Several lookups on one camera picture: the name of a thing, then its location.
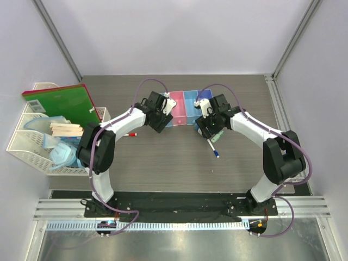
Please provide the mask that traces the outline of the light blue end bin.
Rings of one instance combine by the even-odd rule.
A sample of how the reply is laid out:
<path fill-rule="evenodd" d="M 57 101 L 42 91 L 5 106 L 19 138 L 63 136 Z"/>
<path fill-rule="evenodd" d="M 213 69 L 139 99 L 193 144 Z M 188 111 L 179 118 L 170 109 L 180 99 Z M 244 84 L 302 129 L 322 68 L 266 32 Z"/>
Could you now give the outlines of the light blue end bin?
<path fill-rule="evenodd" d="M 172 120 L 168 122 L 168 124 L 165 126 L 166 128 L 172 127 Z"/>

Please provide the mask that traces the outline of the pink plastic bin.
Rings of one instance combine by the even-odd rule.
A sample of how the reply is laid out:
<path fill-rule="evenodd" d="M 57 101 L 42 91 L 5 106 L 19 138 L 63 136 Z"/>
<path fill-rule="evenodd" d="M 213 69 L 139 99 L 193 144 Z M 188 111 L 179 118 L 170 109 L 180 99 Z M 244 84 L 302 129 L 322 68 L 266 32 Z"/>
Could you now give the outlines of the pink plastic bin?
<path fill-rule="evenodd" d="M 173 116 L 172 125 L 181 126 L 187 124 L 187 112 L 185 106 L 184 92 L 173 91 L 170 92 L 170 98 L 176 101 L 176 106 L 172 109 L 171 114 Z"/>

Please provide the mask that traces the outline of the blue slime jar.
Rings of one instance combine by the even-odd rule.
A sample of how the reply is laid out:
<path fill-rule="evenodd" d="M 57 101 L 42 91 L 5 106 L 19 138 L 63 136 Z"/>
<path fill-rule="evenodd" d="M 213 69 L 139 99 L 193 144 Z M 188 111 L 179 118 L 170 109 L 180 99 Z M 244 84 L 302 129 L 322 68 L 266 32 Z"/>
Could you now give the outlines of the blue slime jar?
<path fill-rule="evenodd" d="M 195 125 L 194 128 L 195 128 L 195 131 L 197 131 L 199 135 L 202 135 L 202 132 L 201 132 L 198 125 Z"/>

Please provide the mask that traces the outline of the purple plastic bin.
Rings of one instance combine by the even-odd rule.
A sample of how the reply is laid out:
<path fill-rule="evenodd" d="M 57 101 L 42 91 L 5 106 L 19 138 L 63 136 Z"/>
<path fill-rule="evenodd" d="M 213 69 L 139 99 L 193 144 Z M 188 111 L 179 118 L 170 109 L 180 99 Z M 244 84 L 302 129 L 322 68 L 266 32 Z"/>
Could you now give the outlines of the purple plastic bin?
<path fill-rule="evenodd" d="M 199 98 L 198 100 L 202 100 L 202 99 L 211 99 L 213 97 L 213 93 L 211 89 L 205 89 L 204 91 L 199 90 Z"/>

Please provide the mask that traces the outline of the blue plastic bin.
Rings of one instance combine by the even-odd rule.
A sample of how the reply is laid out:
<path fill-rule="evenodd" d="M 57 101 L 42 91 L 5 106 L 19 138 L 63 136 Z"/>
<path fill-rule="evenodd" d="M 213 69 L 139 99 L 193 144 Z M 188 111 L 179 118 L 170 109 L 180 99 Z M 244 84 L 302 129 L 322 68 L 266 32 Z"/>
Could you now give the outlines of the blue plastic bin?
<path fill-rule="evenodd" d="M 201 111 L 196 109 L 194 102 L 198 95 L 197 90 L 184 91 L 184 101 L 187 114 L 187 125 L 194 125 L 197 118 L 201 116 Z"/>

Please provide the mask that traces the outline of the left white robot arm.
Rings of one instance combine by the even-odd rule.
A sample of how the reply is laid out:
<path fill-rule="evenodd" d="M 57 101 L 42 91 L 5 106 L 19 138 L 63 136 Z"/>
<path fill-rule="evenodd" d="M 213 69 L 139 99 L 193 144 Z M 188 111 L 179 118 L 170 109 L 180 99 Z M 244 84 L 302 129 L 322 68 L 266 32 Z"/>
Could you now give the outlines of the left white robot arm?
<path fill-rule="evenodd" d="M 142 126 L 150 126 L 160 133 L 173 119 L 171 111 L 177 102 L 168 92 L 151 92 L 148 98 L 134 103 L 125 113 L 104 123 L 90 123 L 83 132 L 76 158 L 81 162 L 89 176 L 92 200 L 86 207 L 98 215 L 112 216 L 118 210 L 111 199 L 109 168 L 114 160 L 116 142 L 124 135 Z"/>

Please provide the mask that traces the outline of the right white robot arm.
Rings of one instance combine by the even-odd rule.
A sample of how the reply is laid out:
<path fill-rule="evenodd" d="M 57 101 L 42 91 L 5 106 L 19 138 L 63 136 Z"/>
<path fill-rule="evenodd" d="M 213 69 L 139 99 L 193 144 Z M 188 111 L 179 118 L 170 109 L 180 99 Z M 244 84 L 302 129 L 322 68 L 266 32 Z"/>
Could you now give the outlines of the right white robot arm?
<path fill-rule="evenodd" d="M 246 193 L 245 207 L 250 214 L 263 211 L 277 189 L 306 168 L 295 132 L 281 132 L 262 124 L 244 108 L 231 107 L 223 94 L 197 99 L 194 106 L 202 114 L 196 124 L 204 138 L 211 139 L 226 128 L 244 135 L 262 149 L 264 174 Z"/>

